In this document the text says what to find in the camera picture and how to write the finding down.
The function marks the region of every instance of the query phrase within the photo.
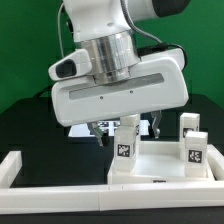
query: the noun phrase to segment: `metal cylinder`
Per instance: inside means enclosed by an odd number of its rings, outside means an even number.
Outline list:
[[[127,31],[76,46],[88,51],[93,65],[91,74],[98,85],[129,78],[128,68],[139,62],[132,34]]]

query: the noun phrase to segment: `green backdrop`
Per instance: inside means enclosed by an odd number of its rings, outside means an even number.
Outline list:
[[[56,28],[60,3],[1,0],[0,113],[51,83],[48,67],[60,58]],[[137,25],[165,42],[182,45],[189,57],[184,71],[189,93],[204,94],[224,108],[223,15],[223,0],[192,0],[181,15]],[[66,26],[62,31],[69,53],[74,49],[72,37]],[[150,44],[141,37],[137,41],[138,46]]]

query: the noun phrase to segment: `black table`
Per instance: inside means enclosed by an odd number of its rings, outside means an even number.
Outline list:
[[[178,141],[179,117],[200,113],[201,131],[209,144],[224,152],[224,110],[202,95],[192,95],[185,107],[163,111],[160,141]],[[9,151],[22,151],[23,168],[12,187],[106,184],[113,158],[110,146],[100,148],[95,138],[69,138],[60,126],[50,98],[23,99],[0,116],[0,160]],[[0,223],[222,223],[224,208],[175,208],[0,216]]]

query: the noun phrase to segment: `white tray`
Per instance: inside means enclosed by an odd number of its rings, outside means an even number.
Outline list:
[[[180,160],[177,142],[141,142],[133,171],[117,172],[112,162],[108,184],[214,181],[207,160],[206,166],[206,178],[185,177],[184,161]]]

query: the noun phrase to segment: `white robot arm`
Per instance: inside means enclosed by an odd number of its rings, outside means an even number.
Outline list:
[[[57,81],[52,98],[59,123],[71,126],[145,112],[156,118],[163,109],[185,105],[183,51],[166,45],[165,51],[138,54],[133,30],[161,41],[136,28],[131,17],[137,21],[177,14],[189,2],[64,0],[77,50],[49,69]],[[154,122],[156,137],[157,126]]]

